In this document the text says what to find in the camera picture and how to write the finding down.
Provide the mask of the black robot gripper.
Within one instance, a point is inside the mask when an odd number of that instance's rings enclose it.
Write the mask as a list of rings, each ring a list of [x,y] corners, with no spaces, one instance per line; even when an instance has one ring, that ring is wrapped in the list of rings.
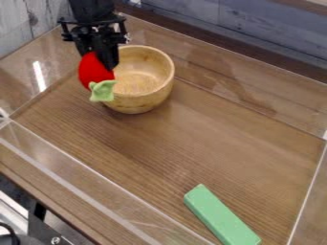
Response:
[[[65,17],[58,21],[63,30],[63,40],[75,43],[82,56],[95,51],[98,59],[109,71],[119,64],[119,43],[114,30],[115,15],[93,22],[78,22]]]

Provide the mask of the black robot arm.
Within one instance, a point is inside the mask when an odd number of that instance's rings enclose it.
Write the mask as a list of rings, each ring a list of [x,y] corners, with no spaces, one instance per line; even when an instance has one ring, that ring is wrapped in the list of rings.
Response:
[[[62,17],[62,38],[73,42],[82,56],[94,52],[107,70],[119,64],[119,45],[130,42],[127,17],[114,0],[69,0],[74,18]]]

